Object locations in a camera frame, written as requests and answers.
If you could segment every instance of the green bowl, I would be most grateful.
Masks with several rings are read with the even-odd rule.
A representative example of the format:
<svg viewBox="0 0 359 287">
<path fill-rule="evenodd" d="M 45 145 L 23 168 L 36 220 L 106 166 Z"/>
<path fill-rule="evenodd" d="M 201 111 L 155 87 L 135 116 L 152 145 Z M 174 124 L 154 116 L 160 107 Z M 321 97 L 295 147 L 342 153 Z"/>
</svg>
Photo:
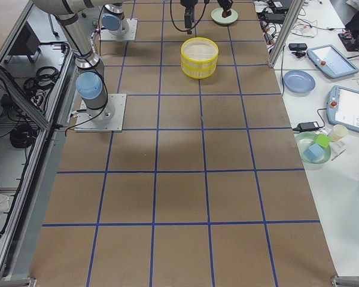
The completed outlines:
<svg viewBox="0 0 359 287">
<path fill-rule="evenodd" d="M 306 149 L 308 149 L 311 145 L 314 144 L 314 140 L 315 140 L 315 138 L 317 136 L 318 135 L 316 133 L 303 132 L 303 133 L 299 133 L 295 137 L 295 140 L 297 141 L 297 146 L 298 146 L 298 149 L 299 149 L 300 157 L 302 158 L 303 161 L 305 161 L 307 163 L 325 163 L 331 157 L 331 148 L 330 148 L 330 146 L 325 148 L 324 149 L 324 154 L 322 156 L 320 156 L 318 159 L 314 160 L 314 161 L 309 160 L 304 155 L 304 151 L 306 151 Z"/>
</svg>

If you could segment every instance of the metal mounting plate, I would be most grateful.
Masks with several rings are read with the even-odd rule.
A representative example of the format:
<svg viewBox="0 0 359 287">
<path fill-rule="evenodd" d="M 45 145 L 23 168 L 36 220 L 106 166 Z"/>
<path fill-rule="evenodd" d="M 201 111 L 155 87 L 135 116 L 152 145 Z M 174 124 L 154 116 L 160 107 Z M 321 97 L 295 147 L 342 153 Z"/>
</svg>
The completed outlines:
<svg viewBox="0 0 359 287">
<path fill-rule="evenodd" d="M 101 31 L 101 42 L 126 42 L 126 41 L 135 41 L 137 33 L 137 19 L 126 19 L 129 24 L 129 31 L 126 34 L 116 36 L 110 34 L 108 30 Z"/>
<path fill-rule="evenodd" d="M 122 132 L 122 125 L 124 122 L 126 94 L 109 94 L 108 101 L 115 107 L 114 115 L 111 119 L 101 122 L 88 121 L 90 118 L 87 113 L 79 114 L 77 117 L 78 127 L 75 127 L 77 132 Z M 81 102 L 80 109 L 86 109 L 84 101 Z"/>
</svg>

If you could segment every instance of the green cube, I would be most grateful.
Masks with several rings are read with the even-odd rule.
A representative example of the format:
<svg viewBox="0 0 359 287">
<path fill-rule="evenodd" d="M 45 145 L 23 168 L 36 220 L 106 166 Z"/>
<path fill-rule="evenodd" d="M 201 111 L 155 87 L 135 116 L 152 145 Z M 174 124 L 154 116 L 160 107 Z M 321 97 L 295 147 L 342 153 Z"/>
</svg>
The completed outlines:
<svg viewBox="0 0 359 287">
<path fill-rule="evenodd" d="M 314 142 L 323 148 L 327 148 L 330 144 L 331 138 L 320 133 L 314 140 Z"/>
</svg>

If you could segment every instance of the yellow bamboo steamer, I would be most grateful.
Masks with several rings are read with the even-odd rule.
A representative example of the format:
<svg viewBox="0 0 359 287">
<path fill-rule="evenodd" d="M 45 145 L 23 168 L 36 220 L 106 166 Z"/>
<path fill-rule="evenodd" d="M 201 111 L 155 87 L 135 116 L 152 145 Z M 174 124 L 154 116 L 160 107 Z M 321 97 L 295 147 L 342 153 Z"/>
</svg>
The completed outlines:
<svg viewBox="0 0 359 287">
<path fill-rule="evenodd" d="M 210 77 L 217 67 L 218 46 L 207 38 L 195 37 L 181 46 L 181 69 L 191 78 Z"/>
</svg>

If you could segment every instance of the blue cube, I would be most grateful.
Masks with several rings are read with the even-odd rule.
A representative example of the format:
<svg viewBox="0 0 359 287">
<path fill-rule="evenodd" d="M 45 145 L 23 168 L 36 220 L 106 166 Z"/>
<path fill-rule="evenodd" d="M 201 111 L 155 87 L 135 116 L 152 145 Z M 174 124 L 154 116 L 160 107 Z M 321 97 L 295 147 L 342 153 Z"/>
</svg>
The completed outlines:
<svg viewBox="0 0 359 287">
<path fill-rule="evenodd" d="M 324 155 L 324 148 L 315 143 L 311 145 L 308 149 L 306 149 L 303 154 L 309 161 L 316 161 L 322 155 Z"/>
</svg>

